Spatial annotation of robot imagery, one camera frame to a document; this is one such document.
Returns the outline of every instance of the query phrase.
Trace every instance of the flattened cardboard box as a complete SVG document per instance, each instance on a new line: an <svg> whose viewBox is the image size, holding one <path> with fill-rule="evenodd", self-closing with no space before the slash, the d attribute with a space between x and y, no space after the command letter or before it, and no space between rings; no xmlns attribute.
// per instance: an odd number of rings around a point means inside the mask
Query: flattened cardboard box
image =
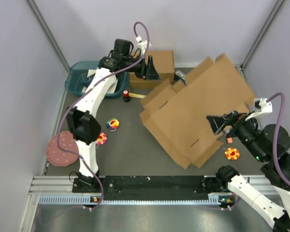
<svg viewBox="0 0 290 232"><path fill-rule="evenodd" d="M154 66L161 77L161 81L146 81L137 78L134 73L130 73L131 88L153 89L160 85L164 80L169 79L170 83L174 81L174 58L173 51L148 51L148 56L153 56Z"/></svg>
<svg viewBox="0 0 290 232"><path fill-rule="evenodd" d="M255 95L225 54L215 62L207 58L186 75L186 83L163 81L141 100L140 117L178 165L200 168L223 144L206 116L248 112Z"/></svg>

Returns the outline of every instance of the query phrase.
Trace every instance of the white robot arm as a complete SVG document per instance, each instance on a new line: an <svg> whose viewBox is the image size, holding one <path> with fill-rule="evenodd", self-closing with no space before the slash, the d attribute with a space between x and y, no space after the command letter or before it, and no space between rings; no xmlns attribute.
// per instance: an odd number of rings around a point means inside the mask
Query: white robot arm
<svg viewBox="0 0 290 232"><path fill-rule="evenodd" d="M100 60L94 78L87 88L86 96L76 103L67 115L69 130L76 140L79 154L95 174L99 169L96 161L95 141L101 132L101 126L95 118L107 90L117 79L116 75L112 75L112 73L128 67L127 71L135 73L139 78L145 80L160 79L154 67L152 56L148 56L147 64L143 58L141 62L133 65L140 58L140 55L133 57L131 47L133 48L133 45L130 41L115 40L114 49L109 56ZM93 173L83 162L80 162L79 173L88 181L93 178Z"/></svg>
<svg viewBox="0 0 290 232"><path fill-rule="evenodd" d="M141 54L143 55L145 53L146 47L147 47L147 40L142 41L142 38L140 36L136 37L137 46L141 49Z"/></svg>
<svg viewBox="0 0 290 232"><path fill-rule="evenodd" d="M110 74L111 72L109 69L97 69L95 76L88 87L88 89L92 89L91 92L75 105L79 111L89 111L90 115L92 115L94 118L96 117L98 107L100 106L107 90L116 81L116 76L110 76L109 78L105 79L105 81L99 83L96 87L94 87L94 85L103 77ZM84 158L91 170L94 173L97 173L99 168L96 161L96 144L90 143L87 145L81 140L77 140L76 144L78 146L79 154ZM79 172L82 175L93 177L92 173L87 169L87 167L85 167L83 162L80 162Z"/></svg>
<svg viewBox="0 0 290 232"><path fill-rule="evenodd" d="M270 113L272 106L267 99L255 99L255 109L250 114L232 111L223 116L207 116L207 120L214 134L219 134L226 126L231 126L232 129L226 136L238 137L257 161L265 162L261 171L280 195L284 207L260 194L231 166L221 167L216 177L219 183L223 183L224 189L236 193L253 207L274 232L290 232L290 186L278 174L272 150L276 125L270 124L259 130L255 119ZM283 175L290 181L290 154L287 152L289 148L290 137L287 131L280 127L277 139L278 163Z"/></svg>

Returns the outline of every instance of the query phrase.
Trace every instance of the gray wall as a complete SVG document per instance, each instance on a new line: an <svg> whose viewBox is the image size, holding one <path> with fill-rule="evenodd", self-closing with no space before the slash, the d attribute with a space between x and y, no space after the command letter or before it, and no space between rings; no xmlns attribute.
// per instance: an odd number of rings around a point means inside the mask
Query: gray wall
<svg viewBox="0 0 290 232"><path fill-rule="evenodd" d="M116 38L135 42L144 22L153 50L175 51L177 67L225 52L244 61L276 0L35 0L68 63L100 60ZM138 32L145 36L141 26Z"/></svg>
<svg viewBox="0 0 290 232"><path fill-rule="evenodd" d="M66 72L24 0L0 1L0 232L18 230Z"/></svg>
<svg viewBox="0 0 290 232"><path fill-rule="evenodd" d="M248 83L258 96L276 92L286 95L282 126L290 135L290 0L270 27L246 70ZM276 123L280 98L273 101L274 112L262 118L264 125Z"/></svg>

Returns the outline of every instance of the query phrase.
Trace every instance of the gray floor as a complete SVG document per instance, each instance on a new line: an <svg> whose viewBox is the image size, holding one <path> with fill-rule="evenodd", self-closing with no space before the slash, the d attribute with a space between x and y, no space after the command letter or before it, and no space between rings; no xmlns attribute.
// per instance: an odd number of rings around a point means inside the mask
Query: gray floor
<svg viewBox="0 0 290 232"><path fill-rule="evenodd" d="M139 94L149 92L145 89L131 91ZM76 96L67 94L63 110L65 111L76 99ZM97 120L102 126L102 132L107 134L108 140L106 144L97 149L100 175L214 175L223 165L232 165L244 175L262 174L260 172L262 164L256 162L237 139L233 140L232 145L223 145L202 168L190 165L184 170L168 156L143 126L139 117L142 110L139 99L132 98L129 103L125 103L122 97L102 101L98 109ZM120 121L120 126L116 131L110 132L105 127L105 123L113 117ZM224 157L224 150L230 146L240 151L238 160L230 161ZM55 167L49 164L46 174L67 176L78 169L79 161L67 167Z"/></svg>
<svg viewBox="0 0 290 232"><path fill-rule="evenodd" d="M271 200L281 204L279 197ZM40 205L46 224L70 206ZM72 209L46 227L37 218L32 232L271 232L263 218L241 201L232 211L198 206L101 206L93 212Z"/></svg>

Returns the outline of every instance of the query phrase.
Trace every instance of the plastic bin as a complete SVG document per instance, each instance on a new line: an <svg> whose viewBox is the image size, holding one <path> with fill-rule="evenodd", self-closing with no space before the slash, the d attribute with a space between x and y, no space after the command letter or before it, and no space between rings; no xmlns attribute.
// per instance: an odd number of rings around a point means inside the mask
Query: plastic bin
<svg viewBox="0 0 290 232"><path fill-rule="evenodd" d="M97 69L99 62L96 61L81 61L74 64L69 71L67 80L64 83L64 87L68 93L72 93L78 97L81 97L84 84L81 83L82 75L87 75L89 69ZM118 83L114 93L107 93L106 98L118 98L125 90L127 82L129 81L129 73L124 72L119 75Z"/></svg>

